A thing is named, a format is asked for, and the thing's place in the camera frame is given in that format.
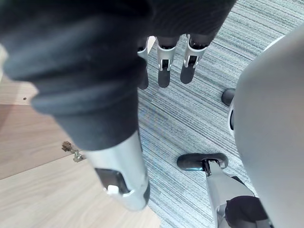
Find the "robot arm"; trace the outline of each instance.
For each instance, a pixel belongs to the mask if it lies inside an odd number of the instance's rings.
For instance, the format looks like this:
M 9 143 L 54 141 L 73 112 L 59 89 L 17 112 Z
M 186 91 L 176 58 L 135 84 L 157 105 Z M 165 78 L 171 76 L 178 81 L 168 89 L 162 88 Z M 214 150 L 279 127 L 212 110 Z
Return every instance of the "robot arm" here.
M 234 2 L 3 0 L 4 71 L 37 87 L 33 107 L 87 151 L 107 193 L 142 209 L 150 193 L 137 117 L 137 87 L 148 86 L 145 38 L 158 37 L 159 84 L 166 87 L 172 50 L 181 34 L 190 34 L 181 74 L 189 83 Z

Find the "wooden floor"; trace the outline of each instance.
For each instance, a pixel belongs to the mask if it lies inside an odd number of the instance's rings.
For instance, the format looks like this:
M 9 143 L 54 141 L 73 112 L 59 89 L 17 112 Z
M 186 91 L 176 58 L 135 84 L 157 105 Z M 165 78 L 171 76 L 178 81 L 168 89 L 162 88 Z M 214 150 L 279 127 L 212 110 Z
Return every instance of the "wooden floor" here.
M 5 55 L 0 46 L 0 65 Z M 29 106 L 36 93 L 0 69 L 0 228 L 158 228 L 149 207 L 129 212 L 103 192 L 86 160 L 61 150 L 70 139 Z
M 103 191 L 87 160 L 72 155 L 0 180 L 1 228 L 158 228 L 146 207 L 129 212 Z

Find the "metal hinge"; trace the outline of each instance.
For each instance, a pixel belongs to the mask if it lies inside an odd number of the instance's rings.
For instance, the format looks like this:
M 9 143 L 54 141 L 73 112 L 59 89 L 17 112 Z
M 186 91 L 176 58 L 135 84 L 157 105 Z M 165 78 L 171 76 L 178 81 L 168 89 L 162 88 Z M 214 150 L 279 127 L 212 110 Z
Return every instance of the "metal hinge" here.
M 68 141 L 64 141 L 62 143 L 62 150 L 65 152 L 73 153 L 74 162 L 80 162 L 85 159 L 85 156 L 79 152 L 79 149 L 77 149 L 72 143 Z

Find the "robotic finger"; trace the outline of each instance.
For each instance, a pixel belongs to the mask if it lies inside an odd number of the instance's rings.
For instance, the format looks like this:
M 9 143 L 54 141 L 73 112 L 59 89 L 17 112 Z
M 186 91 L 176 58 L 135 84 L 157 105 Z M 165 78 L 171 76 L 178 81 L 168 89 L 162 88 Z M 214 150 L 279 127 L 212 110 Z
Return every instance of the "robotic finger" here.
M 187 37 L 184 64 L 180 73 L 181 82 L 184 84 L 188 84 L 192 81 L 196 66 L 201 60 L 206 48 L 214 38 L 214 36 L 198 34 L 188 34 Z
M 146 63 L 148 63 L 148 39 L 142 38 L 138 42 L 138 49 L 137 54 L 139 57 L 142 57 L 144 60 L 146 60 Z M 149 79 L 148 79 L 148 71 L 146 67 L 146 71 L 142 73 L 142 82 L 138 86 L 140 89 L 146 89 L 149 86 Z
M 157 37 L 158 85 L 166 88 L 170 83 L 170 70 L 174 59 L 176 44 L 180 37 Z

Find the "striped carpet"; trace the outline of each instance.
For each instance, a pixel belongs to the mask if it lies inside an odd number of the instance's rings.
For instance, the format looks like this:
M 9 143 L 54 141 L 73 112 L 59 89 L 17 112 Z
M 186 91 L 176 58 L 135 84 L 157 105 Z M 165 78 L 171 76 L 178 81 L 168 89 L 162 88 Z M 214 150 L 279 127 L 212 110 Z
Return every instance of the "striped carpet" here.
M 176 166 L 179 155 L 222 152 L 234 173 L 253 190 L 226 127 L 222 91 L 235 87 L 244 68 L 276 38 L 304 21 L 302 0 L 239 0 L 200 61 L 193 81 L 179 80 L 186 37 L 181 37 L 171 83 L 157 85 L 157 54 L 149 54 L 149 88 L 140 91 L 140 128 L 151 178 L 150 207 L 162 228 L 213 228 L 205 175 Z

